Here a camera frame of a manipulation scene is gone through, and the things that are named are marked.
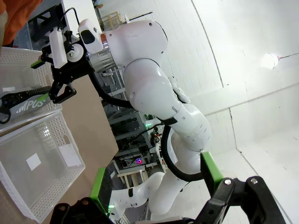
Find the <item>purple light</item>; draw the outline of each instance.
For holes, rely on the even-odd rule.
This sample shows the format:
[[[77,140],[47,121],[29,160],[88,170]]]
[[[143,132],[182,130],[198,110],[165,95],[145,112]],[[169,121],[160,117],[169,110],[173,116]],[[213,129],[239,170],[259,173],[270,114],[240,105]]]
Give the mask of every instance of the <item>purple light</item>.
[[[142,164],[142,160],[141,160],[141,159],[137,159],[137,160],[136,160],[136,163],[138,163],[138,164]]]

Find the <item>gray metal cylinder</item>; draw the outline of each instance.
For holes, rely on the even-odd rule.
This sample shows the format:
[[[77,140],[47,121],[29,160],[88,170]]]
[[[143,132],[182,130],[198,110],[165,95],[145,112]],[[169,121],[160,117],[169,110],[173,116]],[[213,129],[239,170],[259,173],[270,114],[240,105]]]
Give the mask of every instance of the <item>gray metal cylinder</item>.
[[[102,51],[88,56],[89,63],[96,72],[103,72],[106,71],[107,69],[116,66],[112,58],[108,43],[106,41],[106,35],[104,36],[104,38],[102,38],[102,43],[104,47]]]

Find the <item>white plastic basket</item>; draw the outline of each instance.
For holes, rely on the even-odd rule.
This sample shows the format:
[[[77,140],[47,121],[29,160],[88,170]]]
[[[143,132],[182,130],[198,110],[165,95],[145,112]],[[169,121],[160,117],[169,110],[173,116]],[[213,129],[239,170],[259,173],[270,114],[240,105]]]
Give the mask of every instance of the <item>white plastic basket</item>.
[[[41,54],[41,51],[36,50],[2,47],[0,53],[0,93],[6,89],[23,91],[24,88],[51,85],[52,72],[49,63],[37,69],[30,68],[31,64],[36,62]],[[60,104],[51,102],[37,111],[24,114],[0,125],[0,133],[61,109]]]
[[[84,169],[61,112],[0,138],[0,180],[22,214],[38,223]]]

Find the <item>lamp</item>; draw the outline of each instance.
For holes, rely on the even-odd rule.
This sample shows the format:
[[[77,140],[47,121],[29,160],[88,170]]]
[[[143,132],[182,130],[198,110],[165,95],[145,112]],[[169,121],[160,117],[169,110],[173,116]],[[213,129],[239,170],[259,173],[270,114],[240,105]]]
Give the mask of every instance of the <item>lamp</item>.
[[[280,59],[287,58],[293,55],[299,55],[299,53],[284,56],[284,57],[278,57],[275,54],[267,53],[262,57],[261,66],[268,69],[274,69],[277,66]]]

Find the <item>orange fabric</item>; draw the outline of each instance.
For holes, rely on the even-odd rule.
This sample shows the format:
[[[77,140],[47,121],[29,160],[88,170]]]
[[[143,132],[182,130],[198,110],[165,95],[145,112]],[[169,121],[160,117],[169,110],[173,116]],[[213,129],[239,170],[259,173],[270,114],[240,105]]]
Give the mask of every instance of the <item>orange fabric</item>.
[[[3,0],[0,0],[0,15],[6,10],[6,5]]]
[[[3,45],[10,44],[21,29],[30,14],[42,0],[0,0],[0,13],[4,12],[6,6],[8,21],[5,26]]]

